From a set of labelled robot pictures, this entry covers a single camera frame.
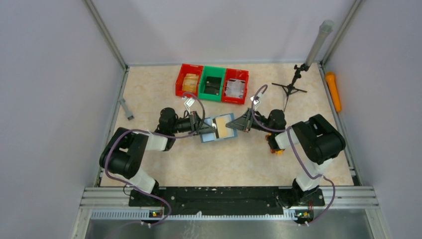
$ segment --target gray wall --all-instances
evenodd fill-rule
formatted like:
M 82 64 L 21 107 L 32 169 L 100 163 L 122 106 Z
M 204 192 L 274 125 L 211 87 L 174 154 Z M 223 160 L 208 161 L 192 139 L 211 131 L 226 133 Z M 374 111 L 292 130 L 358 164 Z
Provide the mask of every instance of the gray wall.
M 94 0 L 127 64 L 304 61 L 352 0 Z M 321 59 L 325 44 L 318 58 Z
M 0 32 L 0 238 L 68 238 L 122 71 L 81 0 L 2 0 Z
M 422 1 L 366 1 L 327 69 L 363 181 L 394 238 L 420 238 Z

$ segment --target orange cylinder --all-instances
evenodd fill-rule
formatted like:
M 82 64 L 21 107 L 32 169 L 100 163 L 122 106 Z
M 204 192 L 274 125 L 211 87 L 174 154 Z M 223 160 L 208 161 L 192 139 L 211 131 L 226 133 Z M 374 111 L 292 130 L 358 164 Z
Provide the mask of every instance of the orange cylinder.
M 340 97 L 338 96 L 337 86 L 335 85 L 335 75 L 332 72 L 327 72 L 325 75 L 325 81 L 327 81 L 328 89 L 330 90 L 332 103 L 336 112 L 341 111 Z

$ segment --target red plastic crate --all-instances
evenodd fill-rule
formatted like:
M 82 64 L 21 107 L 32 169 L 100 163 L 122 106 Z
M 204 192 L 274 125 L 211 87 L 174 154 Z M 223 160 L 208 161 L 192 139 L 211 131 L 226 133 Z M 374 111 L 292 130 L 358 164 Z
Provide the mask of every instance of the red plastic crate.
M 182 67 L 180 68 L 180 72 L 176 80 L 176 96 L 182 96 L 183 93 L 185 92 L 185 91 L 182 91 L 182 86 L 183 86 L 183 79 L 185 78 L 187 73 L 198 75 L 196 92 L 192 92 L 195 96 L 198 96 L 198 85 L 201 79 L 201 74 L 202 74 L 203 69 L 204 69 L 204 66 L 200 66 L 200 65 L 182 64 Z
M 242 99 L 225 96 L 225 88 L 227 86 L 227 81 L 230 80 L 230 79 L 238 79 L 238 80 L 245 81 L 245 87 L 243 89 L 243 98 Z M 243 105 L 245 103 L 246 94 L 248 93 L 248 80 L 249 80 L 249 72 L 248 71 L 227 68 L 226 71 L 225 71 L 221 102 Z

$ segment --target green plastic crate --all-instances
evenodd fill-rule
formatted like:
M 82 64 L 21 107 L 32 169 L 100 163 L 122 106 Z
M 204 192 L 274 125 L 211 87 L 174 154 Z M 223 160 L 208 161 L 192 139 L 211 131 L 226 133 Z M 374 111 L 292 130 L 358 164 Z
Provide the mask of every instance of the green plastic crate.
M 221 67 L 204 66 L 204 70 L 202 71 L 201 79 L 199 82 L 199 88 L 198 88 L 199 99 L 209 100 L 209 101 L 218 101 L 218 102 L 221 101 L 221 93 L 223 89 L 225 70 L 226 70 L 225 68 L 221 68 Z M 218 96 L 204 93 L 205 83 L 208 76 L 221 78 L 220 93 Z

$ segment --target metal base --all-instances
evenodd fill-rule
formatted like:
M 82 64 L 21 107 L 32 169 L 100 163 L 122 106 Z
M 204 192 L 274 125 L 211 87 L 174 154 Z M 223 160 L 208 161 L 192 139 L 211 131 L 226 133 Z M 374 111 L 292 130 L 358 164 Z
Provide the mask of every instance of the metal base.
M 165 199 L 172 207 L 173 215 L 282 215 L 285 195 L 292 189 L 279 187 L 166 187 L 156 191 L 156 196 Z M 312 193 L 307 202 L 324 206 L 322 190 Z M 151 200 L 135 190 L 130 193 L 130 207 L 161 207 L 161 202 Z M 294 203 L 293 206 L 308 204 Z

